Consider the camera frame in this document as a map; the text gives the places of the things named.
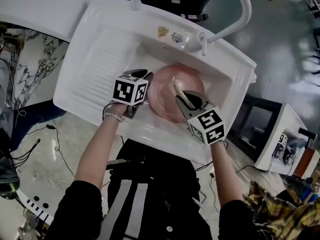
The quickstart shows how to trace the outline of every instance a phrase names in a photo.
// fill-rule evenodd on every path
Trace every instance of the strap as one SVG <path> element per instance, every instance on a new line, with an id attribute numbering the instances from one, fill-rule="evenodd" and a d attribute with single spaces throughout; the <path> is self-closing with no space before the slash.
<path id="1" fill-rule="evenodd" d="M 141 228 L 142 216 L 144 213 L 145 200 L 148 184 L 139 183 L 133 199 L 132 209 L 129 217 L 129 222 L 125 230 L 125 235 L 131 238 L 138 238 Z"/>
<path id="2" fill-rule="evenodd" d="M 103 220 L 100 235 L 97 240 L 109 240 L 111 237 L 112 230 L 114 229 L 115 223 L 119 217 L 122 207 L 124 206 L 125 200 L 128 196 L 131 180 L 123 179 L 121 181 L 120 189 L 114 199 L 114 202 L 110 208 L 110 211 L 106 218 Z"/>

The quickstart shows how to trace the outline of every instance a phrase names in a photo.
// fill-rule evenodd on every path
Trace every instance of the white faucet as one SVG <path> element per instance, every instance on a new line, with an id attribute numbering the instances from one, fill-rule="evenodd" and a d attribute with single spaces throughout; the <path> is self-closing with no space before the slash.
<path id="1" fill-rule="evenodd" d="M 225 36 L 243 28 L 251 18 L 252 6 L 250 0 L 240 0 L 240 2 L 242 5 L 242 15 L 238 21 L 210 38 L 203 32 L 197 33 L 186 43 L 185 50 L 188 52 L 198 52 L 201 50 L 201 54 L 205 56 L 207 54 L 208 43 L 212 44 L 214 41 L 224 38 Z M 131 0 L 130 3 L 132 10 L 136 11 L 140 8 L 141 0 Z"/>

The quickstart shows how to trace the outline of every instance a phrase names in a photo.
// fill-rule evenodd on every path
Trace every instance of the faucet handle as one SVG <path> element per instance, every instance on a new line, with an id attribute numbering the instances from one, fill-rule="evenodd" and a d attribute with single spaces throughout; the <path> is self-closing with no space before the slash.
<path id="1" fill-rule="evenodd" d="M 200 33 L 199 35 L 200 40 L 201 40 L 201 44 L 202 44 L 202 51 L 201 54 L 202 56 L 206 56 L 207 55 L 207 44 L 208 44 L 208 37 L 205 33 Z"/>

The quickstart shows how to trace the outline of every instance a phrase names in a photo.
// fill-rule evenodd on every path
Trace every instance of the gold sticker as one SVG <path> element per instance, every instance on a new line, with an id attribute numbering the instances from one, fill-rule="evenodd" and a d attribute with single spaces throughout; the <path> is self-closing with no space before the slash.
<path id="1" fill-rule="evenodd" d="M 159 26 L 158 27 L 158 38 L 165 37 L 169 32 L 169 28 L 165 26 Z"/>

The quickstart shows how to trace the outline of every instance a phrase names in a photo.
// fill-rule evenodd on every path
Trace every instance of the sink basin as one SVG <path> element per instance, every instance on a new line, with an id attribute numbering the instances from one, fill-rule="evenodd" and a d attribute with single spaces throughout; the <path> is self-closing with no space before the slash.
<path id="1" fill-rule="evenodd" d="M 208 44 L 207 55 L 188 52 L 192 36 L 213 33 L 184 18 L 148 5 L 137 11 L 126 0 L 92 0 L 73 35 L 61 67 L 53 102 L 95 125 L 112 97 L 115 78 L 125 70 L 156 72 L 184 64 L 200 73 L 207 97 L 222 111 L 228 132 L 246 94 L 256 64 L 224 41 Z M 191 136 L 186 123 L 158 116 L 148 105 L 117 133 L 199 164 L 211 161 L 210 149 Z"/>

